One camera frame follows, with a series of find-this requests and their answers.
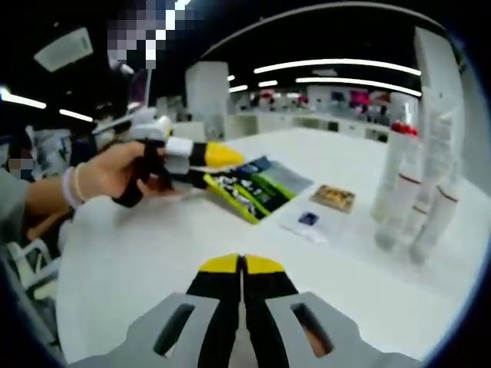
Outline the person's left hand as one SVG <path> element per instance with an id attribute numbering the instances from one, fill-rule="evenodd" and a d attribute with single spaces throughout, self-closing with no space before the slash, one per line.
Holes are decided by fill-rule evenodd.
<path id="1" fill-rule="evenodd" d="M 80 205 L 98 196 L 119 198 L 133 175 L 132 163 L 143 157 L 145 145 L 117 143 L 71 170 L 70 190 Z"/>

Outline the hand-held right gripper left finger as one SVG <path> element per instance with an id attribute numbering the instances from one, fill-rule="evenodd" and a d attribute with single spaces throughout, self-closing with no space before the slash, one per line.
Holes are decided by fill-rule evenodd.
<path id="1" fill-rule="evenodd" d="M 75 367 L 226 367 L 239 327 L 242 256 L 211 258 L 185 293 L 137 318 L 125 341 Z"/>

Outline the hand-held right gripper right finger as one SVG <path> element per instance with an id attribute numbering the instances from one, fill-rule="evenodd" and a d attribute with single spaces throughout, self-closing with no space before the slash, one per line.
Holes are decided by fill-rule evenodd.
<path id="1" fill-rule="evenodd" d="M 419 367 L 361 337 L 358 325 L 318 295 L 298 292 L 281 264 L 243 257 L 246 327 L 260 367 Z"/>

